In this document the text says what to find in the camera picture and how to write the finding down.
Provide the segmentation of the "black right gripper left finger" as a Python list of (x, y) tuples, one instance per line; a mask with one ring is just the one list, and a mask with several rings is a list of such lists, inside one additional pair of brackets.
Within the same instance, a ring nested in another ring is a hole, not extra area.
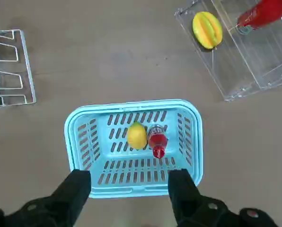
[(31, 200), (9, 215), (0, 209), (0, 227), (72, 227), (90, 192), (90, 172), (75, 169), (50, 196)]

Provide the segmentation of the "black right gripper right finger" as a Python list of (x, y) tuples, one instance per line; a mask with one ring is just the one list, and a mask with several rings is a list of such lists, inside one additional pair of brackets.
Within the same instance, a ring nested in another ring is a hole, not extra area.
[(168, 193), (178, 227), (276, 227), (275, 221), (257, 208), (238, 214), (218, 199), (201, 195), (186, 169), (168, 174)]

